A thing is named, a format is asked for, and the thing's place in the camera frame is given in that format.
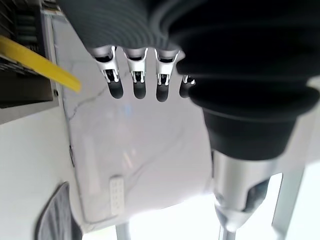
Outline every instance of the metal pole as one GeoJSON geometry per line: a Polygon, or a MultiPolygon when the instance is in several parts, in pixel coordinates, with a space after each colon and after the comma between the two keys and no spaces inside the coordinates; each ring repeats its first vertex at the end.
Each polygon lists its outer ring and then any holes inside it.
{"type": "Polygon", "coordinates": [[[220,226],[219,240],[235,240],[235,239],[236,239],[235,232],[227,231],[222,226],[220,226]]]}

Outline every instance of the robotic hand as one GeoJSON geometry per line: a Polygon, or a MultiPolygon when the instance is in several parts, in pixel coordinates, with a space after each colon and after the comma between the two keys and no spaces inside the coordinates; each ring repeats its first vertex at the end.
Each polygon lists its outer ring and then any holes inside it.
{"type": "Polygon", "coordinates": [[[216,213],[235,232],[266,196],[297,118],[318,101],[320,1],[58,0],[97,60],[111,94],[123,94],[115,46],[134,94],[146,94],[146,48],[157,57],[156,97],[168,97],[179,50],[180,95],[202,107],[213,152],[216,213]]]}

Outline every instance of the black fingertip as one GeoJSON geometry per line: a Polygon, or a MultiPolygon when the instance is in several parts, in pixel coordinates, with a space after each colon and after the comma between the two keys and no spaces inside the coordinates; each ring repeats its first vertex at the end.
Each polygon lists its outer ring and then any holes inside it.
{"type": "Polygon", "coordinates": [[[189,97],[188,91],[189,91],[190,86],[191,86],[190,84],[184,83],[183,81],[181,81],[181,85],[180,85],[180,89],[179,89],[180,97],[182,97],[184,99],[189,97]]]}
{"type": "Polygon", "coordinates": [[[110,93],[115,99],[120,99],[124,95],[121,80],[118,82],[112,81],[108,83],[110,93]]]}
{"type": "Polygon", "coordinates": [[[146,96],[146,83],[140,81],[133,83],[133,93],[137,99],[143,99],[146,96]]]}
{"type": "Polygon", "coordinates": [[[163,103],[168,99],[169,95],[169,85],[166,86],[164,84],[156,86],[156,99],[163,103]]]}

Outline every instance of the yellow strip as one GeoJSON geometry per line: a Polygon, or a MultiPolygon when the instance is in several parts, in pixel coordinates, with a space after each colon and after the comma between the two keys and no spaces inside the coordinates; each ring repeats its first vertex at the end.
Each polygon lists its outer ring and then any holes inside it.
{"type": "Polygon", "coordinates": [[[48,59],[4,36],[0,36],[0,54],[76,92],[81,90],[81,82],[75,76],[53,64],[48,59]]]}

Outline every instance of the white marble surface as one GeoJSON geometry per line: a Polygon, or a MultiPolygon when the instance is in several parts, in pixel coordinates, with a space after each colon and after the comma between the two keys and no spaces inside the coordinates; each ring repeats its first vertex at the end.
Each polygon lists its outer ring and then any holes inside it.
{"type": "Polygon", "coordinates": [[[124,95],[114,99],[70,25],[55,20],[53,26],[59,65],[82,82],[80,93],[64,89],[63,96],[85,220],[110,226],[210,191],[208,134],[201,109],[179,96],[181,76],[173,72],[168,100],[158,102],[155,56],[149,49],[146,97],[136,99],[118,48],[124,95]],[[125,210],[117,217],[110,207],[114,175],[123,176],[125,185],[125,210]]]}

